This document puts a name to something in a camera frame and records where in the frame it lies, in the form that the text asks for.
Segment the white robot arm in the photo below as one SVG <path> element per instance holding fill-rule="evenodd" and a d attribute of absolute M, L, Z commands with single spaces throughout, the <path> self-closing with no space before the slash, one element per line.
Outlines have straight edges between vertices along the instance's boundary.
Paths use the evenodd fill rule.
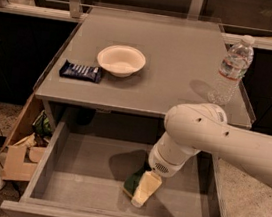
<path fill-rule="evenodd" d="M 182 104 L 165 114 L 164 133 L 148 156 L 131 203 L 142 207 L 189 160 L 204 151 L 233 164 L 272 188 L 272 136 L 230 126 L 222 107 L 215 104 Z"/>

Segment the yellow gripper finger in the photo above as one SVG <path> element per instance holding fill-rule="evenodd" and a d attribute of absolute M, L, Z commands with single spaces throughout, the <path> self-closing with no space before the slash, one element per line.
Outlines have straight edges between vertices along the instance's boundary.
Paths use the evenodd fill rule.
<path fill-rule="evenodd" d="M 160 175 L 153 171 L 144 172 L 136 187 L 136 191 L 134 191 L 133 198 L 131 198 L 133 206 L 136 206 L 137 208 L 142 207 L 147 199 L 149 199 L 161 185 L 162 178 Z"/>

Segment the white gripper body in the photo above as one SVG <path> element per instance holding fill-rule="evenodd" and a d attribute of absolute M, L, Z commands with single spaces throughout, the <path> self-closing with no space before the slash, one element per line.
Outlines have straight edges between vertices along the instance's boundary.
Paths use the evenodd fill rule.
<path fill-rule="evenodd" d="M 190 146 L 179 146 L 165 132 L 150 150 L 148 165 L 160 177 L 170 178 L 180 171 L 187 160 L 199 152 L 200 150 Z"/>

